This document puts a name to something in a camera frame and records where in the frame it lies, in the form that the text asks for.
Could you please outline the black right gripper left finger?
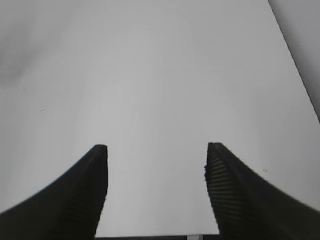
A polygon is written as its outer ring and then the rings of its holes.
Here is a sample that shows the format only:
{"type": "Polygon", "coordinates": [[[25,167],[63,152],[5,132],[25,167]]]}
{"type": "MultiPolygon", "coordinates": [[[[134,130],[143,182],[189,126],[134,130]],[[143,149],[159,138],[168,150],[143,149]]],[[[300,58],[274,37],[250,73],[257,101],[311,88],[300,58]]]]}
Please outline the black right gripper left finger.
{"type": "Polygon", "coordinates": [[[1,213],[0,238],[93,240],[108,186],[108,148],[95,145],[52,184],[1,213]]]}

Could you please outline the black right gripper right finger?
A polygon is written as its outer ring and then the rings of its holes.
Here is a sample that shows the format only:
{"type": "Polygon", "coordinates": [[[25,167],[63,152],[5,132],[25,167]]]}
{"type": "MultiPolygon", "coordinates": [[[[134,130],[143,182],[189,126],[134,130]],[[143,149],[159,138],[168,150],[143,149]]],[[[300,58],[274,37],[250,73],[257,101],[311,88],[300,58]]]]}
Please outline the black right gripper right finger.
{"type": "Polygon", "coordinates": [[[208,144],[205,182],[223,240],[318,240],[319,211],[260,177],[222,143],[208,144]]]}

